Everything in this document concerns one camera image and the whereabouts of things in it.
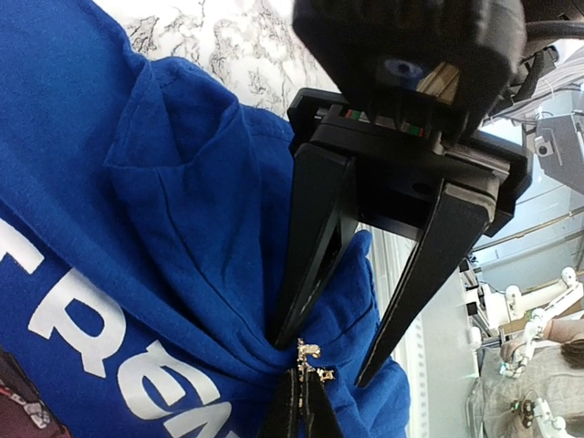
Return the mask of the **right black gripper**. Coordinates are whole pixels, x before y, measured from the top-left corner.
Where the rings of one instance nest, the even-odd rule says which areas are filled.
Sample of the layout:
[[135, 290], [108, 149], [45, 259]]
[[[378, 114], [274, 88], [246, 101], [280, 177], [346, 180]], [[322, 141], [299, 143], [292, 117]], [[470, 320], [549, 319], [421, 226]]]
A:
[[396, 130], [386, 118], [371, 123], [324, 90], [301, 89], [287, 115], [294, 175], [276, 349], [300, 333], [357, 221], [422, 234], [355, 380], [365, 388], [480, 235], [492, 237], [513, 219], [533, 181], [533, 154], [481, 131], [436, 152], [434, 136]]

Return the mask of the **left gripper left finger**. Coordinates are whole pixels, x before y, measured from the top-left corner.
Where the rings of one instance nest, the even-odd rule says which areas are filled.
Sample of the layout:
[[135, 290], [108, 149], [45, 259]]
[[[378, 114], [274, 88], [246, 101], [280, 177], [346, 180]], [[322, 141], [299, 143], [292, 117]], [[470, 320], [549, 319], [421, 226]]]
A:
[[297, 368], [287, 370], [279, 380], [273, 400], [268, 405], [263, 422], [266, 438], [298, 438], [302, 383]]

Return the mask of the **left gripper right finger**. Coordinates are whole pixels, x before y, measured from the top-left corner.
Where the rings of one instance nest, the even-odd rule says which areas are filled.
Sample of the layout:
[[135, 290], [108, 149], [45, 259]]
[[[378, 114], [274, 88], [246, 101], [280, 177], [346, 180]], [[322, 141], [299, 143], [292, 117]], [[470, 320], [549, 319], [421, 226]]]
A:
[[309, 372], [304, 381], [304, 424], [307, 438], [343, 437], [324, 384], [315, 371]]

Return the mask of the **blue printed t-shirt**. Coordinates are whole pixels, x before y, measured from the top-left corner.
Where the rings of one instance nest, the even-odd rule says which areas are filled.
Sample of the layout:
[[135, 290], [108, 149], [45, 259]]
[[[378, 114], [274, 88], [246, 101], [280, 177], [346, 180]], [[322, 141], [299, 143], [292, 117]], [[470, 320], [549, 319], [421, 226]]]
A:
[[91, 1], [1, 4], [1, 434], [259, 437], [289, 124]]

